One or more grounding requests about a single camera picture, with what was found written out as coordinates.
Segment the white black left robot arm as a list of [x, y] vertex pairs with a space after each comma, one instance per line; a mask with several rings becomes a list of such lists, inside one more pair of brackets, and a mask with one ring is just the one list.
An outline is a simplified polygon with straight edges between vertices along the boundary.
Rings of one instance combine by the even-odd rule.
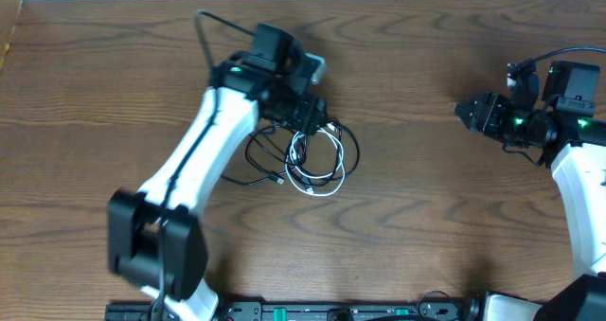
[[108, 202], [108, 267], [153, 298], [140, 320], [212, 318], [219, 298], [204, 280], [199, 223], [230, 158], [261, 119], [307, 135], [328, 122], [327, 103], [309, 91], [325, 60], [277, 27], [251, 35], [249, 49], [209, 65], [202, 105], [167, 162]]

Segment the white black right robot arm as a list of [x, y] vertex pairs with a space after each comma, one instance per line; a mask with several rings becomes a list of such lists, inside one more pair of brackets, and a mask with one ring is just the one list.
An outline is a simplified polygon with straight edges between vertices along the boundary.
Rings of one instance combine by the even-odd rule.
[[536, 63], [508, 69], [509, 96], [485, 92], [455, 107], [465, 127], [506, 153], [535, 147], [534, 166], [559, 189], [573, 253], [573, 280], [545, 303], [490, 292], [464, 320], [602, 320], [605, 317], [605, 124], [594, 118], [600, 69], [554, 61], [539, 84]]

